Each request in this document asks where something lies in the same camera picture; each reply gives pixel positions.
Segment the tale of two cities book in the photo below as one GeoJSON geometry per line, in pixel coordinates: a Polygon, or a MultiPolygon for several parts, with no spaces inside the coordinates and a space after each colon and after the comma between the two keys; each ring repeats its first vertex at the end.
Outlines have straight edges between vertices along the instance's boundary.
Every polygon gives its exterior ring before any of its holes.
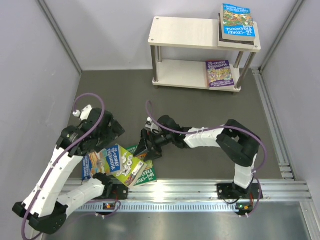
{"type": "Polygon", "coordinates": [[[237,48],[237,49],[260,49],[261,46],[258,44],[256,45],[254,41],[243,41],[243,40],[229,40],[224,39],[222,34],[222,20],[221,14],[218,14],[218,38],[217,38],[217,45],[219,47],[225,48],[237,48]]]}

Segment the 52-storey treehouse purple book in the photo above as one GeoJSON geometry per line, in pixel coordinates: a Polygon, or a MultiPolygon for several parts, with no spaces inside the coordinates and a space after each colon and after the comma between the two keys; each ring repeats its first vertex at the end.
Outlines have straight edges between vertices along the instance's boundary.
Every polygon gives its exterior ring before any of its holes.
{"type": "Polygon", "coordinates": [[[209,89],[235,85],[228,60],[208,60],[205,62],[205,69],[209,89]]]}

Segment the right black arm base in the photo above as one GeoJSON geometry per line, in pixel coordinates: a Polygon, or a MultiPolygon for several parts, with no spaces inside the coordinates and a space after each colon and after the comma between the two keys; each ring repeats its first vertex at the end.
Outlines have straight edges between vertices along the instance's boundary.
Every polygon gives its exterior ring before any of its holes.
{"type": "Polygon", "coordinates": [[[232,183],[218,183],[216,185],[217,188],[217,196],[219,200],[239,200],[240,194],[234,188],[232,183]]]}

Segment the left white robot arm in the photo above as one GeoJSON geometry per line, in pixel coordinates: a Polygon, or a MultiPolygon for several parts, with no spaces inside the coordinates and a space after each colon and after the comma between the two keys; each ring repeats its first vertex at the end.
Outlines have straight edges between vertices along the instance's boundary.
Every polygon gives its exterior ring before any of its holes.
{"type": "Polygon", "coordinates": [[[113,181],[105,173],[95,173],[82,186],[61,194],[71,173],[86,155],[100,152],[125,133],[109,111],[88,105],[81,111],[76,110],[74,115],[80,118],[80,124],[62,130],[36,187],[12,208],[24,223],[41,234],[55,234],[75,210],[113,194],[113,181]]]}

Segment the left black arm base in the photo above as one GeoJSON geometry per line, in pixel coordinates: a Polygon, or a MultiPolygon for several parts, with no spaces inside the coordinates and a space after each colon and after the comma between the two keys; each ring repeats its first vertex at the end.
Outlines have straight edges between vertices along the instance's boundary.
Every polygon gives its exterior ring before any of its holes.
{"type": "Polygon", "coordinates": [[[101,196],[95,197],[92,200],[127,200],[129,189],[123,184],[113,184],[108,186],[101,196]]]}

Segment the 104-storey treehouse green book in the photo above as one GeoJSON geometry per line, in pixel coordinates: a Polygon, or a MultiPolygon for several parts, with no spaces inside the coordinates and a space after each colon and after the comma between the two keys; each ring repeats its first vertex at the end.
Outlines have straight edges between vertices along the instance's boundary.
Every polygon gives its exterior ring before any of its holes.
{"type": "Polygon", "coordinates": [[[153,166],[152,160],[145,160],[147,156],[146,153],[142,153],[138,156],[138,158],[146,163],[146,168],[138,178],[137,182],[135,183],[135,187],[140,187],[149,183],[153,183],[157,181],[156,171],[153,166]]]}

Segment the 65-storey treehouse lime book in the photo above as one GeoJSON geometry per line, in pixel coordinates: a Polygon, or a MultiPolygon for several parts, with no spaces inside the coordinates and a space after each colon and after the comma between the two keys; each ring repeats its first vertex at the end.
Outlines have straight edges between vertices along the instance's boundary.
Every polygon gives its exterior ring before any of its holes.
{"type": "Polygon", "coordinates": [[[113,174],[112,176],[124,184],[127,188],[132,188],[146,169],[147,164],[143,160],[134,157],[133,154],[131,154],[122,146],[117,144],[116,147],[118,148],[122,170],[113,174]]]}

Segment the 91-storey treehouse blue book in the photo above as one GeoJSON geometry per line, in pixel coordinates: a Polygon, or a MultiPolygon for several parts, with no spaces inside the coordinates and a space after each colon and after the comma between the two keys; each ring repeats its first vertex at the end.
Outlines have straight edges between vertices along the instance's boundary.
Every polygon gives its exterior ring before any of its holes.
{"type": "Polygon", "coordinates": [[[122,168],[119,147],[114,145],[100,152],[91,152],[82,159],[82,180],[88,180],[98,173],[110,176],[122,168]]]}

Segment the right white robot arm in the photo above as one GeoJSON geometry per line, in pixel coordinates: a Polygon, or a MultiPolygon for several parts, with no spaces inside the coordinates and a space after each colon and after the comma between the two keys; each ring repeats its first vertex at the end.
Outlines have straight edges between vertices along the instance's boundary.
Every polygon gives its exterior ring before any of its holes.
{"type": "Polygon", "coordinates": [[[149,117],[140,132],[140,141],[134,157],[144,156],[146,161],[162,157],[162,148],[173,144],[179,149],[200,147],[220,148],[235,164],[232,183],[238,198],[246,198],[252,192],[254,166],[261,139],[234,119],[213,128],[183,127],[168,115],[158,121],[149,117]]]}

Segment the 26-storey treehouse blue book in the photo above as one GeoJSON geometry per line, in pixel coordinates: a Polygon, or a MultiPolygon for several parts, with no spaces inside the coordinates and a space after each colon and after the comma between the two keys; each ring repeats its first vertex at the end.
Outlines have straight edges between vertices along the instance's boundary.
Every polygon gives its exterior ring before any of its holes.
{"type": "Polygon", "coordinates": [[[223,3],[220,10],[222,38],[228,41],[253,42],[256,39],[251,10],[223,3]]]}

